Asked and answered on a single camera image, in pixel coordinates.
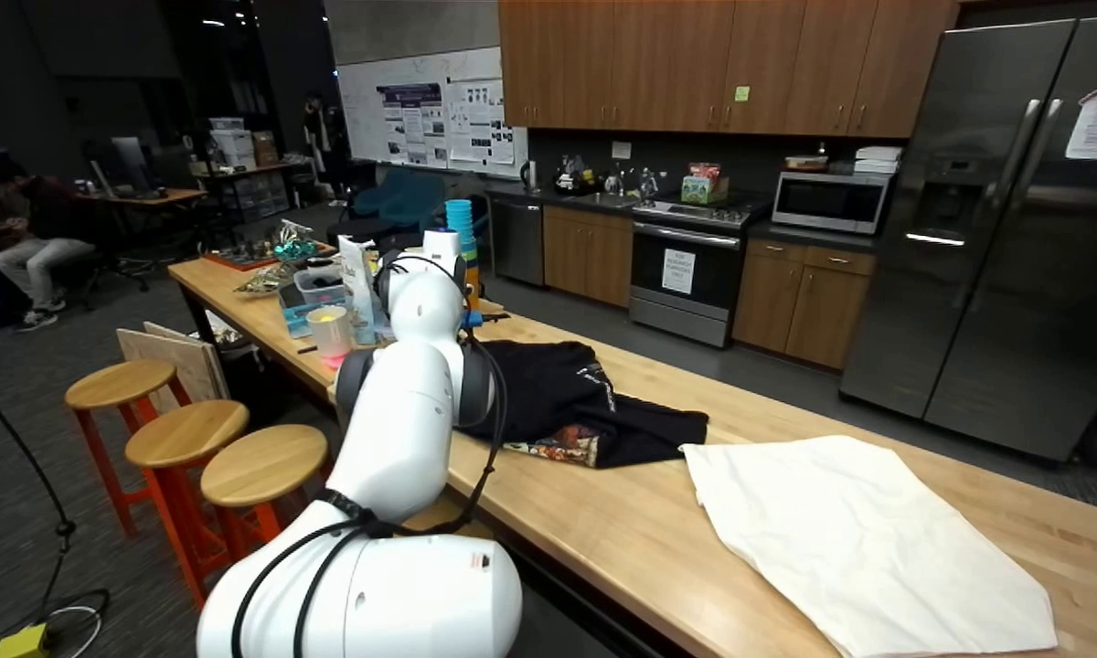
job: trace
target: white cloth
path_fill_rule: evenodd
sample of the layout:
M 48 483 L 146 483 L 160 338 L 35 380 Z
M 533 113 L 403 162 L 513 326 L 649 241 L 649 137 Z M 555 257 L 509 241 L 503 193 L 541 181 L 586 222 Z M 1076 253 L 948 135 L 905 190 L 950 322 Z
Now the white cloth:
M 716 536 L 844 655 L 1056 645 L 1046 588 L 881 444 L 684 444 Z

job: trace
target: microwave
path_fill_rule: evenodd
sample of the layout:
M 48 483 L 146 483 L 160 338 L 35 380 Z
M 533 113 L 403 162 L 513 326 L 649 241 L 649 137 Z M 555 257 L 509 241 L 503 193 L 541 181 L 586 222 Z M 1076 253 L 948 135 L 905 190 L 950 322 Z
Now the microwave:
M 878 233 L 892 174 L 781 170 L 772 222 L 836 233 Z

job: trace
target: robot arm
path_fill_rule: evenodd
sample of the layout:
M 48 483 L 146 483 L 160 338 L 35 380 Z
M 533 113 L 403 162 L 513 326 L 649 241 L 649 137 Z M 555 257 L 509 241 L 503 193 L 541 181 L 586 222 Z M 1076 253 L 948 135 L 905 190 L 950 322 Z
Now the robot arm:
M 198 655 L 506 655 L 525 614 L 513 555 L 483 536 L 371 536 L 445 486 L 463 402 L 463 292 L 436 264 L 391 280 L 394 343 L 375 353 L 326 483 L 236 561 L 198 622 Z

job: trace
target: wooden cabinet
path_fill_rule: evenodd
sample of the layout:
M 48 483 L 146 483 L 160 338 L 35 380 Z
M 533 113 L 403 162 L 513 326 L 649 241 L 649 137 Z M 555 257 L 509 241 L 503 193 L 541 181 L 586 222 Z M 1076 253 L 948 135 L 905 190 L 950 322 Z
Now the wooden cabinet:
M 905 137 L 959 0 L 499 6 L 509 124 Z
M 732 0 L 503 0 L 509 124 L 715 126 Z
M 842 370 L 870 272 L 867 253 L 754 237 L 732 336 Z
M 634 222 L 604 211 L 544 209 L 544 283 L 631 307 Z

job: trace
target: wooden stool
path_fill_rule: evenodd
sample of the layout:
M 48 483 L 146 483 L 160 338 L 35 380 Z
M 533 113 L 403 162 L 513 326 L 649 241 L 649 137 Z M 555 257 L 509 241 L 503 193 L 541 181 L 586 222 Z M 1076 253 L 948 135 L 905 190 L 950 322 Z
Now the wooden stool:
M 231 399 L 205 399 L 169 408 L 142 423 L 126 458 L 142 466 L 157 517 L 181 559 L 181 576 L 193 603 L 205 603 L 205 579 L 227 566 L 227 539 L 205 522 L 192 476 L 248 423 L 248 408 Z
M 114 461 L 108 454 L 108 437 L 97 423 L 97 408 L 119 408 L 126 416 L 129 431 L 141 431 L 142 423 L 149 423 L 157 416 L 157 408 L 149 402 L 149 394 L 157 386 L 169 386 L 181 404 L 192 402 L 171 360 L 119 360 L 119 366 L 108 366 L 98 374 L 82 375 L 65 392 L 65 404 L 79 416 L 86 444 L 97 458 L 97 466 L 104 476 L 104 486 L 110 492 L 110 503 L 114 503 L 119 522 L 121 522 L 126 533 L 137 533 L 137 517 L 133 517 L 129 503 L 146 501 L 146 491 L 121 491 L 121 477 L 119 477 Z
M 253 509 L 255 536 L 283 533 L 277 501 L 303 486 L 326 461 L 326 434 L 309 423 L 276 423 L 220 450 L 202 491 L 220 509 Z

